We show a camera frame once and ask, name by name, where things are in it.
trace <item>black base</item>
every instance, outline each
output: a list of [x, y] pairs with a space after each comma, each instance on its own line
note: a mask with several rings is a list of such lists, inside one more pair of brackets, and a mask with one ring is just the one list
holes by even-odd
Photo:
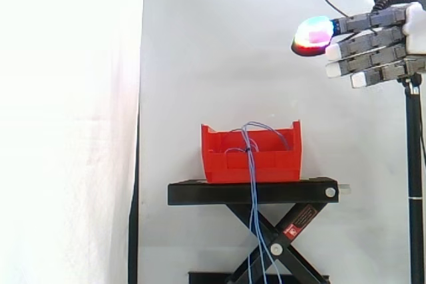
[[[339, 201], [339, 187], [335, 180], [316, 178], [275, 184], [258, 184], [259, 204], [291, 203], [291, 210], [272, 225], [260, 212], [259, 227], [267, 250], [259, 247], [250, 254], [233, 274], [190, 273], [189, 284], [255, 284], [263, 283], [263, 269], [276, 261], [287, 267], [292, 275], [283, 275], [285, 284], [329, 284], [294, 248], [292, 242], [324, 209], [328, 203]], [[193, 206], [225, 204], [254, 234], [250, 225], [252, 213], [250, 184], [207, 184], [203, 181], [185, 181], [168, 186], [168, 205]], [[269, 284], [278, 284], [277, 275], [269, 276]]]
[[[203, 273], [203, 272], [190, 272], [189, 284], [225, 284], [227, 278], [231, 276], [230, 273]], [[326, 284], [330, 284], [329, 276], [323, 275], [326, 279]], [[281, 275], [283, 284], [303, 284], [300, 283], [293, 275]], [[256, 284], [261, 284], [263, 279], [260, 279]], [[280, 284], [277, 275], [268, 275], [268, 284]]]

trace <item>black metal stand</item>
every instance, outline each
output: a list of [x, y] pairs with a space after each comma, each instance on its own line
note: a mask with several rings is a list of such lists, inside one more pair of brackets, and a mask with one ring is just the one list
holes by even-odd
[[407, 108], [411, 284], [425, 284], [423, 189], [421, 175], [421, 76], [416, 74], [410, 81], [403, 84], [405, 87]]
[[[251, 193], [249, 184], [207, 184], [186, 181], [168, 187], [168, 204], [208, 205], [225, 204], [236, 217], [250, 228]], [[274, 261], [280, 261], [292, 275], [282, 275], [285, 284], [329, 284], [329, 277], [320, 275], [292, 246], [292, 242], [328, 203], [339, 201], [337, 182], [329, 178], [281, 184], [258, 184], [258, 203], [291, 203], [291, 210], [275, 226], [259, 213], [260, 228]], [[263, 249], [265, 267], [272, 265]], [[243, 261], [233, 274], [189, 273], [189, 284], [249, 284], [249, 268], [253, 283], [262, 283], [262, 264], [259, 247]], [[278, 283], [278, 278], [268, 283]]]

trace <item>warning label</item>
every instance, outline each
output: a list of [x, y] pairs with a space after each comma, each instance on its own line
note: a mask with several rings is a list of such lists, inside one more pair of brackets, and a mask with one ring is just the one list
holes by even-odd
[[318, 211], [311, 205], [306, 206], [297, 218], [284, 230], [284, 235], [293, 241], [304, 228], [317, 216]]

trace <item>black pole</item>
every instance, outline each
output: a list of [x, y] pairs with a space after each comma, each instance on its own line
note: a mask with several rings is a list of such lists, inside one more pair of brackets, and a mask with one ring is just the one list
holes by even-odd
[[133, 198], [128, 217], [128, 284], [138, 284], [139, 247], [139, 114], [136, 134], [136, 165], [134, 168]]
[[411, 284], [425, 284], [420, 84], [421, 76], [419, 74], [404, 83], [407, 112]]

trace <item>white curtain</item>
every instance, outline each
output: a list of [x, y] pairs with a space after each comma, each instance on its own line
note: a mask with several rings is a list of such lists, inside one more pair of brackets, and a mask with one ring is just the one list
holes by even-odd
[[0, 283], [126, 283], [142, 0], [0, 8]]

